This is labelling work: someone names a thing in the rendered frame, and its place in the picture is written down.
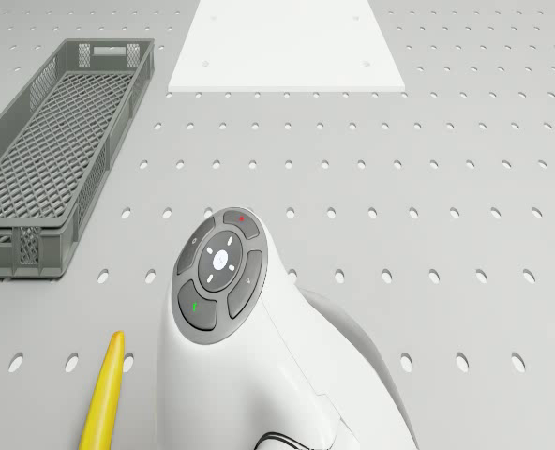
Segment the white board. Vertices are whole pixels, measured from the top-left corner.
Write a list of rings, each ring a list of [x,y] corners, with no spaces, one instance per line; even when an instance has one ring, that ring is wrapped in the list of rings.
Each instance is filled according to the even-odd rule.
[[[402,92],[368,0],[200,0],[178,92]]]

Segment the dark grey basket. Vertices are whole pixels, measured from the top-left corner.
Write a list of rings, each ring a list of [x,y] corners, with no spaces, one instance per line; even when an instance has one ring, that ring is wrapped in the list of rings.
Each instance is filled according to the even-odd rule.
[[[0,113],[0,278],[59,278],[154,74],[151,38],[64,40]]]

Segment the banana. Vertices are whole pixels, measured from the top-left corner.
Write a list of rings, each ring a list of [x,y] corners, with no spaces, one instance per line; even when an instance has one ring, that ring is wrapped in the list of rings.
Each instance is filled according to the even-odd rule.
[[[122,383],[124,349],[124,332],[114,332],[97,377],[78,450],[111,450]]]

